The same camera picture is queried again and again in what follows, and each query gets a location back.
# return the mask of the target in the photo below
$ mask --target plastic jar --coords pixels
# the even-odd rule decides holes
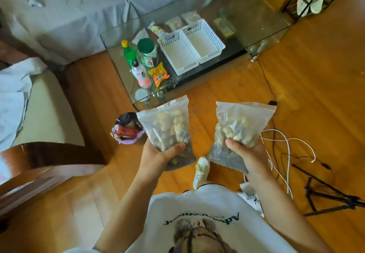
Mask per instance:
[[[144,66],[155,68],[158,63],[157,47],[149,38],[143,38],[138,41],[138,55]]]

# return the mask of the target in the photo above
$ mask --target white t-shirt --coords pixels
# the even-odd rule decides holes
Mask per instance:
[[[296,251],[239,195],[209,184],[183,194],[153,196],[143,233],[126,252]]]

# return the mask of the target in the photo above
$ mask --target hand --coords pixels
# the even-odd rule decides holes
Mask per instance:
[[[142,158],[140,160],[139,169],[136,179],[144,183],[156,183],[162,175],[167,163],[177,154],[181,154],[185,150],[186,144],[177,144],[165,152],[158,151],[150,139],[147,139],[143,147]]]
[[[247,178],[250,182],[259,183],[272,178],[265,146],[261,142],[258,142],[253,149],[248,149],[233,139],[226,139],[226,145],[244,160],[249,171]]]

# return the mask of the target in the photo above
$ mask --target black tripod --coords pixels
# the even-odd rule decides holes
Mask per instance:
[[[304,189],[305,189],[305,196],[307,197],[308,202],[311,205],[313,212],[304,214],[305,217],[309,217],[311,215],[326,214],[326,213],[345,210],[345,209],[355,210],[356,206],[365,208],[365,202],[360,201],[360,197],[344,194],[343,192],[339,191],[338,189],[335,189],[331,185],[328,185],[327,183],[325,183],[322,180],[318,179],[314,175],[312,175],[312,174],[308,173],[307,171],[301,169],[297,165],[292,164],[292,166],[295,167],[296,169],[300,170],[302,173],[305,173],[306,175],[309,176],[308,181],[307,181],[307,185],[304,187]],[[312,188],[310,187],[312,179],[314,179],[314,180],[318,181],[319,183],[325,185],[326,187],[330,188],[331,190],[333,190],[336,194],[338,194],[340,196],[334,196],[334,195],[324,194],[322,192],[313,191]],[[320,197],[323,197],[323,198],[343,202],[345,205],[317,211],[317,209],[314,206],[313,201],[311,199],[311,195],[320,196]]]

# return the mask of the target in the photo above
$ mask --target beige cushion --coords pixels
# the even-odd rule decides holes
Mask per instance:
[[[84,146],[84,139],[60,84],[50,71],[32,76],[25,120],[14,145],[58,142]]]

